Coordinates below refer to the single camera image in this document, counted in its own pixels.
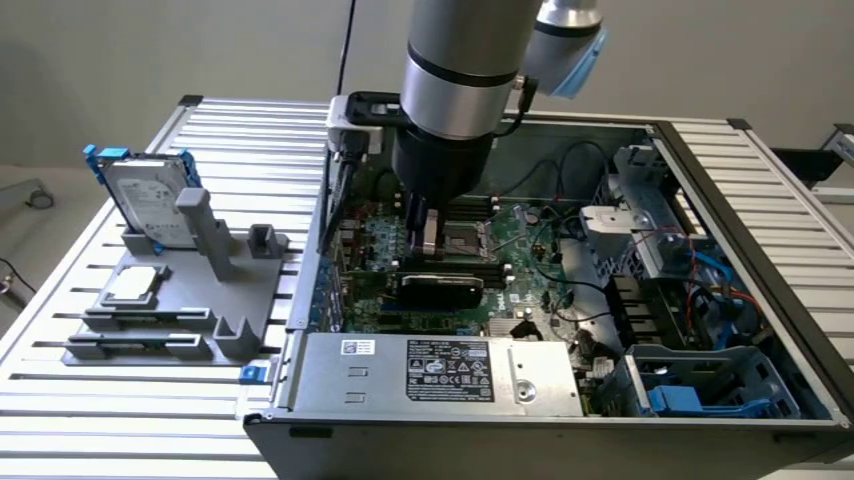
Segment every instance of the open computer chassis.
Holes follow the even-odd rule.
[[[383,156],[324,257],[315,218],[245,418],[274,469],[758,478],[850,454],[850,368],[672,124],[530,120],[451,205],[442,261],[407,257]]]

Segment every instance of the sticker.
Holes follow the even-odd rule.
[[[374,355],[374,340],[342,340],[342,355]]]
[[[406,363],[410,400],[495,402],[488,342],[408,340]]]
[[[165,247],[192,247],[192,234],[184,214],[175,207],[176,193],[155,180],[121,178],[117,181],[124,204],[129,207],[136,227]]]

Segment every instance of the blue clip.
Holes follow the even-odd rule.
[[[104,179],[104,173],[97,166],[97,156],[95,155],[96,150],[97,147],[95,144],[89,143],[83,149],[83,156],[85,157],[85,164],[89,166],[89,170],[92,170],[92,173],[95,174],[95,180],[97,180],[99,185],[105,185],[107,180]]]
[[[592,67],[596,65],[596,60],[599,59],[599,54],[604,48],[604,40],[607,38],[608,32],[602,28],[590,48],[583,54],[580,61],[575,65],[575,68],[572,68],[572,71],[563,79],[563,82],[560,82],[560,85],[558,85],[555,90],[548,94],[550,96],[575,98],[575,95],[578,95],[578,92],[587,82],[587,77],[590,77]]]
[[[196,159],[193,158],[189,150],[185,148],[177,152],[177,158],[184,162],[184,171],[187,172],[187,184],[191,187],[201,187],[201,178],[199,177],[199,172],[196,170]]]
[[[737,406],[703,406],[697,390],[686,386],[659,385],[647,394],[652,411],[662,417],[763,418],[771,407],[767,399]]]
[[[104,147],[97,156],[109,160],[124,160],[131,156],[131,149],[127,147]]]
[[[718,262],[714,258],[711,258],[705,253],[694,252],[694,257],[697,258],[697,260],[703,262],[710,267],[714,267],[718,270],[721,270],[721,273],[723,273],[723,276],[726,277],[726,281],[733,283],[733,269],[731,268],[723,266],[721,264],[721,262]]]
[[[240,369],[237,383],[240,385],[264,385],[267,382],[267,367],[247,365]]]

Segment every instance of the power supply label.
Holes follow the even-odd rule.
[[[494,402],[488,342],[408,340],[406,396],[415,402]]]

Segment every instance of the motherboard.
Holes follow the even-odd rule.
[[[479,210],[475,214],[468,208],[467,214],[447,221],[446,253],[436,262],[407,258],[406,226],[394,205],[368,203],[352,212],[339,232],[346,332],[532,340],[556,340],[571,333],[574,327],[556,316],[571,304],[570,292],[539,273],[563,279],[558,245],[563,215],[556,208],[527,203]],[[442,299],[436,306],[402,304],[396,293],[412,274],[482,280],[478,304],[458,308]],[[527,331],[512,331],[520,324]]]

